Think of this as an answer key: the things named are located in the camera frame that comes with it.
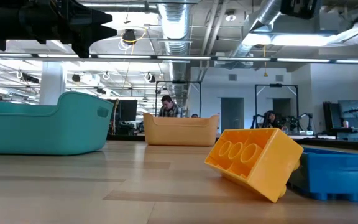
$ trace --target table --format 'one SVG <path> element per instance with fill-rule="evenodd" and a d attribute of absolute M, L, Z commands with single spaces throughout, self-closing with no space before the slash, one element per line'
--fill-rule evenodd
<path fill-rule="evenodd" d="M 79 156 L 0 156 L 0 223 L 358 223 L 358 203 L 252 194 L 203 163 L 210 150 L 108 141 Z"/>

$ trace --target ceiling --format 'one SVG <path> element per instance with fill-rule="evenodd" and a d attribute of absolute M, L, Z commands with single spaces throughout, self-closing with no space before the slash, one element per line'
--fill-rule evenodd
<path fill-rule="evenodd" d="M 107 0 L 88 0 L 88 2 L 122 2 L 122 1 L 107 1 Z M 246 15 L 253 13 L 260 7 L 260 0 L 232 0 L 228 3 L 227 9 L 235 9 L 236 20 L 226 21 L 223 19 L 221 27 L 218 32 L 218 40 L 215 41 L 212 49 L 212 54 L 216 52 L 228 52 L 234 50 L 242 41 L 242 26 Z M 206 33 L 206 24 L 210 18 L 210 12 L 213 1 L 202 0 L 198 4 L 191 5 L 191 45 L 190 55 L 200 55 L 204 35 Z M 322 10 L 337 14 L 342 11 L 353 11 L 358 9 L 358 0 L 325 0 Z M 117 29 L 118 34 L 115 37 L 101 40 L 94 43 L 91 48 L 91 54 L 165 54 L 164 36 L 160 26 L 159 17 L 157 14 L 144 13 L 126 13 L 126 12 L 108 12 L 113 16 L 113 21 L 104 26 Z M 126 51 L 120 49 L 121 34 L 125 29 L 135 29 L 137 38 L 133 48 Z M 289 57 L 289 58 L 311 58 L 324 57 L 321 54 L 321 47 L 291 47 L 267 45 L 264 48 L 254 47 L 251 53 L 255 57 Z M 343 47 L 341 52 L 349 52 L 349 49 Z M 48 41 L 46 45 L 41 45 L 35 40 L 9 40 L 7 42 L 6 52 L 25 52 L 33 54 L 73 54 L 70 45 L 63 45 L 57 41 Z M 348 57 L 345 53 L 342 54 L 344 58 Z M 156 80 L 169 81 L 169 63 L 137 63 L 137 62 L 64 62 L 68 70 L 67 85 L 68 86 L 83 86 L 90 85 L 89 82 L 73 82 L 72 76 L 79 75 L 97 75 L 100 77 L 99 84 L 101 86 L 114 86 L 117 88 L 133 87 L 134 90 L 114 90 L 109 92 L 108 96 L 137 96 L 139 100 L 144 101 L 144 108 L 147 111 L 153 110 L 153 103 L 155 100 L 154 83 L 145 81 L 145 74 L 151 73 L 155 75 Z M 259 69 L 264 67 L 264 63 L 254 63 L 253 68 Z M 268 67 L 276 68 L 291 68 L 293 64 L 290 63 L 268 63 Z M 27 83 L 20 81 L 17 77 L 17 71 L 22 70 L 41 80 L 42 62 L 41 61 L 20 61 L 20 60 L 1 60 L 0 59 L 0 84 L 3 85 L 26 85 Z M 108 78 L 103 78 L 103 74 L 109 74 Z M 173 90 L 171 85 L 166 85 L 167 90 L 163 90 L 162 94 L 168 94 Z M 11 88 L 20 94 L 14 94 L 10 91 L 8 94 L 0 93 L 4 98 L 22 98 L 23 95 L 31 96 L 34 103 L 37 103 L 39 88 Z M 95 89 L 75 89 L 70 91 L 83 91 L 97 94 Z"/>

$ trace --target man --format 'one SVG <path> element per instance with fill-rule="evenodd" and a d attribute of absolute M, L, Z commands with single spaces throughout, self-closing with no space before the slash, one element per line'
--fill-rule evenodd
<path fill-rule="evenodd" d="M 165 95 L 161 99 L 162 107 L 160 109 L 160 117 L 171 117 L 171 118 L 181 118 L 182 110 L 179 105 L 176 105 L 171 96 Z"/>

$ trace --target blue lego brick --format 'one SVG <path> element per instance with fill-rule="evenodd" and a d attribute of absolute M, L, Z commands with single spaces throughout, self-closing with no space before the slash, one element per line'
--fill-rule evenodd
<path fill-rule="evenodd" d="M 358 202 L 358 154 L 305 148 L 287 185 L 316 200 Z"/>

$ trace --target yellow lego brick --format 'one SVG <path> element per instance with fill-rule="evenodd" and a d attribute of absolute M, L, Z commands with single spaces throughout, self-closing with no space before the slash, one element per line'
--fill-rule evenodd
<path fill-rule="evenodd" d="M 225 130 L 205 163 L 272 202 L 282 197 L 303 148 L 278 128 Z"/>

